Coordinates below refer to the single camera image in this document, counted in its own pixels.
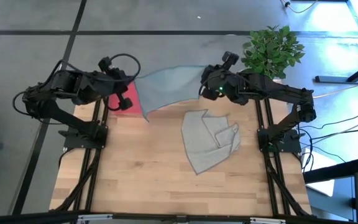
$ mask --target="artificial plant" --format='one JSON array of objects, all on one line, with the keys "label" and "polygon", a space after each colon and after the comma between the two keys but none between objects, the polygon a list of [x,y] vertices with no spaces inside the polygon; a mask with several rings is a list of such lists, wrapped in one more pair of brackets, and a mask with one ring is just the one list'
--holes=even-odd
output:
[{"label": "artificial plant", "polygon": [[285,78],[284,69],[292,67],[305,55],[305,46],[299,44],[289,26],[276,31],[267,26],[267,30],[251,31],[251,41],[242,45],[244,57],[241,62],[248,67],[247,71],[257,72],[273,79]]}]

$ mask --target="green leaves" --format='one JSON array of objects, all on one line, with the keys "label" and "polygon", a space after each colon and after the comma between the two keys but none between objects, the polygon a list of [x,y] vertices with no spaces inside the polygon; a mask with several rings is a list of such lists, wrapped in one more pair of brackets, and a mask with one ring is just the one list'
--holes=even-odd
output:
[{"label": "green leaves", "polygon": [[284,69],[295,66],[305,55],[304,46],[299,44],[294,32],[288,26],[276,31],[278,26],[267,26],[265,30],[251,31],[250,42],[242,45],[241,62],[249,71],[270,78],[285,78]]}]

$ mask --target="wooden table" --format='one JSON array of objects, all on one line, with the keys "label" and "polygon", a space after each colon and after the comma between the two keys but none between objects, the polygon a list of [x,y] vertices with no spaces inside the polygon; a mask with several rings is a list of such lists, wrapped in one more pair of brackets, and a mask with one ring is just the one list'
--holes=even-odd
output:
[{"label": "wooden table", "polygon": [[[275,122],[288,114],[286,103],[271,100],[271,105]],[[94,104],[77,106],[74,115],[91,120],[93,108]],[[186,111],[202,109],[215,116],[228,114],[230,125],[239,125],[241,147],[216,167],[196,175],[185,154],[181,125]],[[227,98],[202,98],[166,106],[148,118],[149,123],[140,115],[109,115],[93,212],[272,216],[254,101],[239,106]],[[76,149],[63,158],[50,208],[59,206],[76,185],[83,154],[83,149]],[[311,212],[299,161],[291,154],[282,154],[281,159],[288,189]],[[276,194],[283,213],[277,186]]]}]

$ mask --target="gray cloth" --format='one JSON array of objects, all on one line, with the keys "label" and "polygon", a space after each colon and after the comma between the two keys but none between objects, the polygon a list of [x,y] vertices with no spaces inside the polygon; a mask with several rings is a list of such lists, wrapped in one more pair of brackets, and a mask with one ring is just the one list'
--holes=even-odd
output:
[{"label": "gray cloth", "polygon": [[240,145],[239,127],[227,117],[213,117],[207,110],[185,114],[181,133],[186,155],[196,174],[227,159]]},{"label": "gray cloth", "polygon": [[149,112],[185,100],[197,100],[201,75],[206,66],[164,68],[135,79],[145,119]]}]

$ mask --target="white cable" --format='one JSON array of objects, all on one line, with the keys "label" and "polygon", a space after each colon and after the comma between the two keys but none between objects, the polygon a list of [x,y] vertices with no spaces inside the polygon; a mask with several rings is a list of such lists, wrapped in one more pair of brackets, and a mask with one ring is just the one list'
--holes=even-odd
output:
[{"label": "white cable", "polygon": [[[287,3],[285,0],[281,0],[281,2],[283,2],[283,5],[285,6],[285,4]],[[295,13],[302,13],[302,12],[305,12],[306,10],[310,9],[312,6],[314,6],[314,4],[316,4],[318,2],[318,0],[316,0],[312,5],[310,5],[309,7],[307,7],[306,9],[300,11],[300,12],[297,12],[295,10],[293,10],[293,8],[288,5],[288,6],[285,6],[285,7],[289,7],[291,9],[291,11],[295,12]]]},{"label": "white cable", "polygon": [[330,93],[326,93],[326,94],[323,94],[323,95],[314,96],[313,99],[321,98],[321,97],[324,97],[324,96],[329,96],[329,95],[332,95],[332,94],[335,94],[335,93],[340,93],[340,92],[342,92],[342,91],[349,90],[349,89],[351,89],[351,88],[356,88],[356,87],[358,87],[358,85],[356,85],[356,86],[351,86],[351,87],[348,87],[348,88],[345,88],[345,89],[342,89],[342,90],[336,90],[336,91],[333,91],[333,92],[330,92]]},{"label": "white cable", "polygon": [[318,142],[321,142],[322,140],[325,140],[325,139],[327,139],[327,138],[334,137],[335,135],[345,133],[346,131],[350,131],[350,130],[352,130],[353,128],[356,128],[356,127],[358,127],[358,125],[353,126],[353,127],[349,128],[349,129],[347,129],[347,130],[345,130],[345,131],[341,131],[340,133],[335,133],[335,134],[332,134],[332,135],[327,136],[327,137],[325,137],[325,138],[322,138],[322,139],[320,139],[319,141],[313,142],[313,144],[316,144],[316,143],[318,143]]}]

